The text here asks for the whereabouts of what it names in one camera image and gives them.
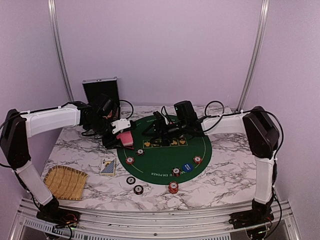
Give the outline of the red playing card deck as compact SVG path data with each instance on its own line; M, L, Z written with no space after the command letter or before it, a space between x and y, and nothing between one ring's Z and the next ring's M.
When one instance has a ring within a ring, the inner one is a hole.
M120 140L125 148L132 148L134 145L134 140L130 131L121 132L116 136L116 138Z

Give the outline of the blue small blind button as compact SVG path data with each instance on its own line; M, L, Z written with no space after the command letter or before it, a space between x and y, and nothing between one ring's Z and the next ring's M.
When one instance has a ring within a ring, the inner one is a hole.
M194 169L194 167L191 163L185 163L182 165L182 170L186 173L191 172L193 169Z

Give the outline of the red poker chip stack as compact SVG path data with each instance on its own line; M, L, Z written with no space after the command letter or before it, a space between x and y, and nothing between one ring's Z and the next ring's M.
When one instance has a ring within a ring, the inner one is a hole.
M171 194L176 194L179 191L179 184L176 181L172 181L168 185L168 191Z

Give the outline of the black poker chip stack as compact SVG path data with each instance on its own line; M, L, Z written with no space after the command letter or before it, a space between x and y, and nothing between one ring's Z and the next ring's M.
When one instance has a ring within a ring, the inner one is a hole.
M141 195L144 192L144 188L142 185L136 185L134 186L133 191L136 195Z

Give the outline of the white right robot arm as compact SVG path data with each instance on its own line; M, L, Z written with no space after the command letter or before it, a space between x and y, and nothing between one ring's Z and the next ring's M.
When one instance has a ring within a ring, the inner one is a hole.
M276 116L262 106L251 110L198 117L189 100L174 105L178 120L171 122L159 111L153 112L154 121L142 132L152 144L169 146L174 138L189 134L194 137L214 134L246 134L249 148L256 162L256 187L253 209L247 219L258 224L267 216L265 206L273 202L273 185L277 178L276 155L283 144L284 133Z

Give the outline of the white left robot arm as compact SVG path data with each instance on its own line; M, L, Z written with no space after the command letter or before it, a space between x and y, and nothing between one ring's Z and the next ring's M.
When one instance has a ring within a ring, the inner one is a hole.
M53 223L63 219L63 211L49 203L54 198L41 178L45 164L65 127L79 126L93 130L98 136L114 137L129 123L125 117L115 120L109 117L105 104L107 99L91 105L82 101L50 106L49 101L36 102L33 98L23 105L12 102L9 110L3 111L0 131L0 152L3 177L18 180L17 196L31 195L43 206L44 215Z

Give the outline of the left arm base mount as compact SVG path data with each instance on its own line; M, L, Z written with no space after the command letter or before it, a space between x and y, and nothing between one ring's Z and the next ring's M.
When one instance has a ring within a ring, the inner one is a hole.
M74 210L60 208L59 201L55 196L45 205L37 204L36 217L40 220L54 223L58 227L77 227L80 213Z

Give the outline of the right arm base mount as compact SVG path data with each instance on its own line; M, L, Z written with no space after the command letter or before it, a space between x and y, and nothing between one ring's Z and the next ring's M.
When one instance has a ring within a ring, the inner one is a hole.
M228 222L233 225L234 229L272 222L275 219L271 208L273 199L271 197L266 204L253 199L250 210L231 213Z

